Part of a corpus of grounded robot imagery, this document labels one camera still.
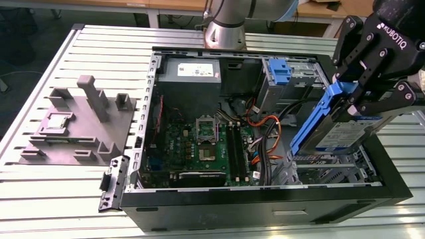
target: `slotted aluminum surface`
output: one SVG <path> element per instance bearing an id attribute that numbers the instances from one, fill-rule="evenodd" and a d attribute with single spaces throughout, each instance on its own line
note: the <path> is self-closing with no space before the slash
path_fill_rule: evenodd
<path id="1" fill-rule="evenodd" d="M 246 34 L 248 50 L 331 55 L 335 40 Z M 144 233 L 121 213 L 97 213 L 98 183 L 106 167 L 13 165 L 29 134 L 38 126 L 52 87 L 76 86 L 93 75 L 106 96 L 128 93 L 141 107 L 152 46 L 202 47 L 190 30 L 85 26 L 72 30 L 38 85 L 0 143 L 0 238 L 422 238 L 425 229 L 425 129 L 415 115 L 405 115 L 379 132 L 379 139 L 414 197 L 335 225 Z M 133 145 L 128 137 L 126 145 Z"/>

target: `power supply label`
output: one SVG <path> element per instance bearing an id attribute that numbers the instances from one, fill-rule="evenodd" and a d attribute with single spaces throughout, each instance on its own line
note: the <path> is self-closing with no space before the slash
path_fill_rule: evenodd
<path id="1" fill-rule="evenodd" d="M 197 63 L 180 63 L 177 67 L 177 76 L 213 77 L 213 65 Z"/>
<path id="2" fill-rule="evenodd" d="M 377 124 L 381 117 L 357 117 L 357 121 L 338 122 L 315 146 L 317 151 L 338 151 L 349 148 L 365 134 L 365 128 Z"/>

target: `ram slot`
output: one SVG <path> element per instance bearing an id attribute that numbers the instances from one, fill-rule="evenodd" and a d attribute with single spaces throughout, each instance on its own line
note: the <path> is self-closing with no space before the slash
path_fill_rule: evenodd
<path id="1" fill-rule="evenodd" d="M 240 180 L 244 181 L 246 177 L 246 163 L 245 163 L 245 157 L 244 157 L 244 148 L 242 148 L 238 126 L 233 128 L 233 145 L 234 145 L 234 154 L 237 159 L 238 177 L 240 177 Z"/>
<path id="2" fill-rule="evenodd" d="M 230 180 L 236 180 L 238 178 L 238 170 L 237 170 L 237 158 L 236 158 L 236 150 L 233 143 L 233 126 L 228 125 L 225 127 L 225 137 L 226 137 L 226 155 L 228 155 L 228 163 L 230 166 Z"/>

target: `motherboard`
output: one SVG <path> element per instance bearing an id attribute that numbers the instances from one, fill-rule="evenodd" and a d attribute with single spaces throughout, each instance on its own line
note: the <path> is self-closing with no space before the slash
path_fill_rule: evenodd
<path id="1" fill-rule="evenodd" d="M 197 123 L 166 125 L 164 153 L 148 156 L 144 187 L 254 185 L 244 153 L 252 128 L 200 119 Z"/>

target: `floor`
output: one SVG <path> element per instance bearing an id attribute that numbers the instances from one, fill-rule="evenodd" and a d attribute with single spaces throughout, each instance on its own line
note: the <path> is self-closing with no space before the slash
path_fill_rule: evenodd
<path id="1" fill-rule="evenodd" d="M 144 14 L 134 16 L 130 13 L 64 10 L 61 11 L 61 19 L 53 19 L 48 9 L 34 9 L 32 16 L 38 31 L 28 39 L 36 52 L 36 58 L 29 64 L 21 66 L 10 65 L 0 60 L 0 76 L 14 71 L 36 71 L 42 73 L 74 23 L 134 27 L 134 19 L 137 19 L 140 27 L 149 27 L 148 16 Z M 161 28 L 194 29 L 194 25 L 200 24 L 202 19 L 200 16 L 192 19 L 190 16 L 173 16 L 168 18 L 168 16 L 161 15 L 160 20 Z M 265 21 L 250 19 L 246 20 L 245 31 L 269 33 Z M 8 92 L 0 94 L 0 139 L 12 124 L 40 76 L 41 74 L 37 73 L 16 73 L 0 77 L 9 86 Z"/>

